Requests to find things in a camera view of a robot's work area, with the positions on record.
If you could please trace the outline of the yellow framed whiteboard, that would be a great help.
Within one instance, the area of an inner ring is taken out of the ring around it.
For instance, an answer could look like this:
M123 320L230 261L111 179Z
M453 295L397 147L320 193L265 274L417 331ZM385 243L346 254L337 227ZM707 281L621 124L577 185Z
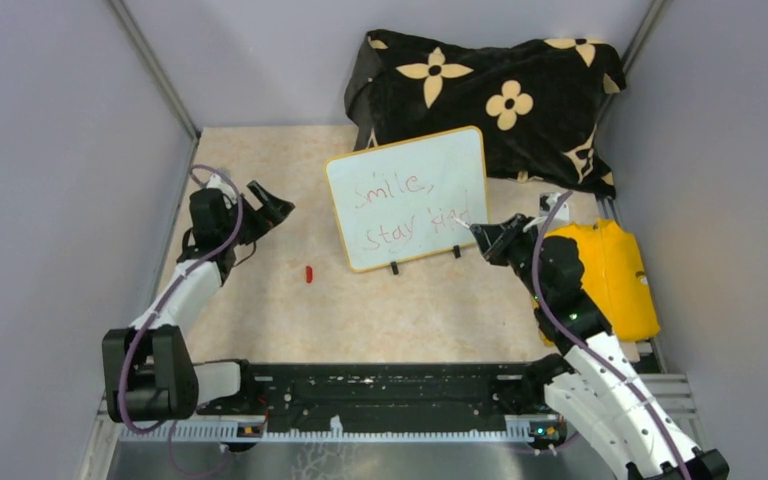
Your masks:
M489 220L481 131L463 127L329 159L327 184L349 268L365 272L473 244Z

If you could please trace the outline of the white red capped marker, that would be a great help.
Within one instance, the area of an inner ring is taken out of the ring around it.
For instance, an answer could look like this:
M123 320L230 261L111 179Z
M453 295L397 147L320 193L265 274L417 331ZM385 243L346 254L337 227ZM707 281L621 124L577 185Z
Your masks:
M454 218L454 222L456 222L458 225L462 226L463 228L469 230L471 228L470 224L466 223L465 221L461 220L460 218Z

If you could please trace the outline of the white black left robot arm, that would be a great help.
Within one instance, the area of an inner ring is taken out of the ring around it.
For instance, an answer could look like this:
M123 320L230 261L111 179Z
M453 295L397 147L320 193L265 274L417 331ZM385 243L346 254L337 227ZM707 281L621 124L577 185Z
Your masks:
M218 174L190 195L192 225L170 282L142 315L102 340L108 414L133 432L187 419L219 399L237 414L258 404L260 388L246 378L244 361L197 366L184 334L237 266L236 247L254 246L295 209L256 181L247 187L259 207Z

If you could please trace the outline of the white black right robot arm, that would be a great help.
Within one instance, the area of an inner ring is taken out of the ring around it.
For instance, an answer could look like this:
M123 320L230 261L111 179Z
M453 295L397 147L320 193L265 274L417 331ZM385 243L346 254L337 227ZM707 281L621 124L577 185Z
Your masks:
M509 267L531 293L543 335L559 353L552 375L523 385L536 412L571 421L618 479L725 479L730 467L716 449L685 434L640 379L609 319L587 293L590 245L566 228L544 233L517 214L500 224L468 227L482 257Z

